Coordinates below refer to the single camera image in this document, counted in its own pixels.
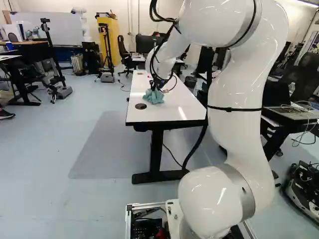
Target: yellow panel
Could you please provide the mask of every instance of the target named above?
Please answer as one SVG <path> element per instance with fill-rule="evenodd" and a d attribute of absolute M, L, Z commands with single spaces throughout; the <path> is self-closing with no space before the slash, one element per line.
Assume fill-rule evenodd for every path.
<path fill-rule="evenodd" d="M 119 35 L 118 21 L 110 17 L 98 17 L 97 22 L 106 23 L 108 25 L 112 62 L 114 66 L 117 66 L 121 62 L 121 56 L 120 56 L 119 46 L 118 46 L 118 35 Z M 105 43 L 104 43 L 104 35 L 102 33 L 100 33 L 100 46 L 101 46 L 100 49 L 102 51 L 103 59 L 105 60 L 106 50 L 105 50 Z"/>

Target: red component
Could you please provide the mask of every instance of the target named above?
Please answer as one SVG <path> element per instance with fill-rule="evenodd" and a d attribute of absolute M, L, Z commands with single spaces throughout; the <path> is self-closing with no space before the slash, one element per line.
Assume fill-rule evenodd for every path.
<path fill-rule="evenodd" d="M 165 239 L 165 231 L 163 228 L 159 230 L 159 232 L 155 236 L 156 239 Z"/>

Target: robot arm segment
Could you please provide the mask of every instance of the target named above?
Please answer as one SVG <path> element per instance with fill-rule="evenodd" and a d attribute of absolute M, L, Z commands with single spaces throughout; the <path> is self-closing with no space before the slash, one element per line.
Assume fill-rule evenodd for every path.
<path fill-rule="evenodd" d="M 156 54 L 154 70 L 162 78 L 190 42 L 231 50 L 228 66 L 208 92 L 209 129 L 227 150 L 227 160 L 188 173 L 178 188 L 181 238 L 188 237 L 187 229 L 217 238 L 266 208 L 274 195 L 260 139 L 260 108 L 267 76 L 286 43 L 288 20 L 273 0 L 184 0 L 178 28 L 181 34 L 172 31 Z"/>

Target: wheeled stand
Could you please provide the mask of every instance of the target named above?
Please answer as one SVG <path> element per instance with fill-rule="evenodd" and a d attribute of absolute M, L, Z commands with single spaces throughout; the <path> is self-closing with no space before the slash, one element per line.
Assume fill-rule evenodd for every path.
<path fill-rule="evenodd" d="M 53 58 L 53 61 L 55 63 L 56 69 L 58 71 L 58 75 L 55 75 L 52 79 L 50 79 L 50 83 L 47 84 L 44 80 L 42 80 L 43 85 L 48 88 L 49 94 L 51 94 L 51 103 L 54 104 L 56 99 L 64 99 L 68 97 L 72 92 L 72 87 L 66 86 L 65 84 L 65 77 L 62 75 L 61 67 L 59 65 L 59 62 L 56 58 L 54 49 L 53 49 L 53 43 L 51 40 L 51 36 L 49 33 L 50 28 L 47 26 L 47 22 L 50 22 L 50 19 L 47 18 L 41 18 L 40 19 L 42 24 L 41 24 L 41 29 L 45 32 L 46 38 L 49 42 L 49 47 L 51 50 L 51 55 Z M 63 86 L 55 86 L 57 83 L 62 82 Z"/>
<path fill-rule="evenodd" d="M 99 70 L 97 79 L 100 79 L 101 82 L 103 83 L 114 83 L 115 81 L 114 80 L 114 65 L 112 62 L 112 53 L 111 53 L 111 44 L 110 44 L 110 35 L 109 35 L 108 25 L 106 23 L 99 23 L 99 32 L 100 34 L 103 34 L 106 56 L 103 62 L 103 66 Z M 109 69 L 104 69 L 106 61 L 108 61 Z"/>

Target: white wall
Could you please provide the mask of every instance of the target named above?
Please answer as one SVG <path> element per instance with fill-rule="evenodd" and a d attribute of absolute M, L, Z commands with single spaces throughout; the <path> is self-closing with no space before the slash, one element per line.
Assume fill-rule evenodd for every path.
<path fill-rule="evenodd" d="M 124 36 L 125 44 L 130 50 L 135 48 L 135 35 L 138 33 L 138 0 L 15 0 L 21 11 L 62 11 L 69 12 L 72 7 L 78 6 L 87 9 L 88 23 L 93 40 L 99 42 L 96 20 L 97 11 L 109 11 L 118 16 L 120 33 Z M 169 23 L 152 22 L 149 17 L 151 0 L 140 0 L 140 33 L 150 35 L 154 31 L 167 32 Z M 177 17 L 183 0 L 159 0 L 159 13 L 166 17 Z M 288 41 L 301 42 L 315 13 L 315 8 L 306 6 L 296 0 L 278 0 L 284 7 L 289 18 Z M 200 46 L 192 45 L 186 62 L 198 62 Z"/>

